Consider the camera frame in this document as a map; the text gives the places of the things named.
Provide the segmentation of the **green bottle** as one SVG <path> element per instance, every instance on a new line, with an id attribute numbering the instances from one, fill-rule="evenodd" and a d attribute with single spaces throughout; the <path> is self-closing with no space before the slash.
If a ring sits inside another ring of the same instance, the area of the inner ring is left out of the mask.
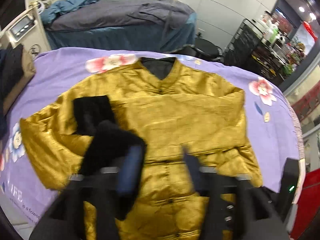
<path id="1" fill-rule="evenodd" d="M 278 29 L 277 25 L 275 25 L 274 27 L 269 29 L 270 36 L 268 38 L 268 42 L 270 42 L 270 44 L 272 44 L 275 41 L 276 36 L 278 35 L 278 31 L 279 31 L 279 29 Z"/>

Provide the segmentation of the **blue crumpled quilt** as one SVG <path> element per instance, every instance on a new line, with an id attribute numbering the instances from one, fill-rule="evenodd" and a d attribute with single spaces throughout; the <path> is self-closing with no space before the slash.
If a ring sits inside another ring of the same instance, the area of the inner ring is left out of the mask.
<path id="1" fill-rule="evenodd" d="M 51 25 L 58 17 L 77 11 L 100 0 L 59 0 L 40 14 L 43 25 Z"/>

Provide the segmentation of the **red box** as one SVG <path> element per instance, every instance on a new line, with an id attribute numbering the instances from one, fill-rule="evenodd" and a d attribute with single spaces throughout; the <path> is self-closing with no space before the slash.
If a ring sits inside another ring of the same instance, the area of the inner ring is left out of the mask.
<path id="1" fill-rule="evenodd" d="M 298 210 L 291 239 L 315 239 L 320 240 L 320 188 L 319 168 L 306 174 L 303 189 L 298 200 Z"/>

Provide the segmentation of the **massage bed teal cover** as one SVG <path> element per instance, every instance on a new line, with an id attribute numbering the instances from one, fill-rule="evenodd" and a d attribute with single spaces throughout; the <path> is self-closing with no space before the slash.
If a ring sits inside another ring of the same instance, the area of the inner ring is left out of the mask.
<path id="1" fill-rule="evenodd" d="M 195 42 L 196 13 L 179 29 L 167 30 L 157 24 L 103 27 L 89 30 L 51 31 L 46 36 L 52 49 L 81 47 L 102 50 L 134 50 L 168 53 Z"/>

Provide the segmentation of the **white monitor screen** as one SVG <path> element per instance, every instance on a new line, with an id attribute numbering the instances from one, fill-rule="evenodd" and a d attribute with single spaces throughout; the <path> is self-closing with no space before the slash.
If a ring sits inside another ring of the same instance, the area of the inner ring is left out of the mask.
<path id="1" fill-rule="evenodd" d="M 3 30 L 19 14 L 28 9 L 28 0 L 13 0 L 4 12 L 1 12 L 0 26 Z"/>

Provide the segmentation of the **grey blanket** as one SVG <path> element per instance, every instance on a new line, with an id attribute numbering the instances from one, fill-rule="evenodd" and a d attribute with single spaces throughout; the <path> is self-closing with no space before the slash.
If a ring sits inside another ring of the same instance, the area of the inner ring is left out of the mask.
<path id="1" fill-rule="evenodd" d="M 126 25 L 157 24 L 178 29 L 194 13 L 187 4 L 175 0 L 102 0 L 58 17 L 51 31 L 88 30 Z"/>

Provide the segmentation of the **dark folded clothes pile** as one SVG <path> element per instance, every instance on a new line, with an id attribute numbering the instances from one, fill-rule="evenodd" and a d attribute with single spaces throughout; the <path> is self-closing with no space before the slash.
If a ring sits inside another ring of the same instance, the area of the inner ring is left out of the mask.
<path id="1" fill-rule="evenodd" d="M 1 49 L 1 139 L 7 133 L 8 127 L 5 117 L 7 114 L 5 100 L 24 74 L 22 53 L 23 46 L 21 44 L 16 48 L 8 45 L 6 49 Z"/>

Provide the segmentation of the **black round stool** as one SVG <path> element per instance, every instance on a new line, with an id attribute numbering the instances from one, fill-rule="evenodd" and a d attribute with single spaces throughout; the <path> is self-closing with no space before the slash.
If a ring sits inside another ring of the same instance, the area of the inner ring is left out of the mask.
<path id="1" fill-rule="evenodd" d="M 193 49 L 196 52 L 195 57 L 206 61 L 213 61 L 222 56 L 220 47 L 200 37 L 195 38 L 195 45 Z"/>

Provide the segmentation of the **brown folded garment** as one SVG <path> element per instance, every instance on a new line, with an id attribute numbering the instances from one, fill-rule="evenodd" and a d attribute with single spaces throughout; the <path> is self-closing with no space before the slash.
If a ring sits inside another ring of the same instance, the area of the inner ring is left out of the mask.
<path id="1" fill-rule="evenodd" d="M 36 69 L 34 66 L 32 56 L 23 48 L 22 53 L 22 68 L 24 74 L 20 81 L 13 87 L 8 97 L 5 100 L 5 110 L 9 111 L 10 107 L 14 104 L 16 99 L 22 93 L 28 82 L 34 77 L 36 74 Z"/>

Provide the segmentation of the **gold satin padded jacket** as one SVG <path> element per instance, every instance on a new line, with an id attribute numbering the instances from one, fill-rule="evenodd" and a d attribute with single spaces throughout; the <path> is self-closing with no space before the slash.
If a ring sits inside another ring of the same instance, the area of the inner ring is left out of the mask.
<path id="1" fill-rule="evenodd" d="M 245 91 L 178 59 L 140 59 L 91 75 L 57 100 L 20 120 L 22 142 L 40 181 L 60 190 L 80 170 L 92 137 L 80 131 L 75 99 L 110 100 L 116 124 L 146 142 L 138 198 L 121 239 L 197 239 L 206 198 L 191 185 L 182 146 L 227 176 L 263 183 L 247 137 Z"/>

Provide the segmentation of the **purple floral bed sheet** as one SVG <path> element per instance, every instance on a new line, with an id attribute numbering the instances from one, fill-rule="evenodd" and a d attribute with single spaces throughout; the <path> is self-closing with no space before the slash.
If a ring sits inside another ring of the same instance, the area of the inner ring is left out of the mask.
<path id="1" fill-rule="evenodd" d="M 1 143 L 1 196 L 7 197 L 5 207 L 21 212 L 25 223 L 34 225 L 55 193 L 42 185 L 24 148 L 13 148 L 20 119 L 41 110 L 90 76 L 85 66 L 88 60 L 111 55 L 112 50 L 67 47 L 42 53 L 35 59 L 36 74 L 8 112 L 9 130 Z M 248 137 L 258 159 L 263 185 L 279 191 L 285 160 L 301 159 L 304 155 L 300 123 L 280 89 L 272 88 L 276 100 L 268 106 L 249 90 L 249 84 L 259 80 L 256 74 L 192 56 L 180 55 L 178 59 L 188 67 L 218 74 L 245 91 Z"/>

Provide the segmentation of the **white control unit machine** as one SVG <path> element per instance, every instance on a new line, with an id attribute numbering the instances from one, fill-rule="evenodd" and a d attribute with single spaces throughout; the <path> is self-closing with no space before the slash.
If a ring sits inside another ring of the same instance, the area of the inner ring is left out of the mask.
<path id="1" fill-rule="evenodd" d="M 1 49 L 20 44 L 34 59 L 51 51 L 36 5 L 19 14 L 1 31 Z"/>

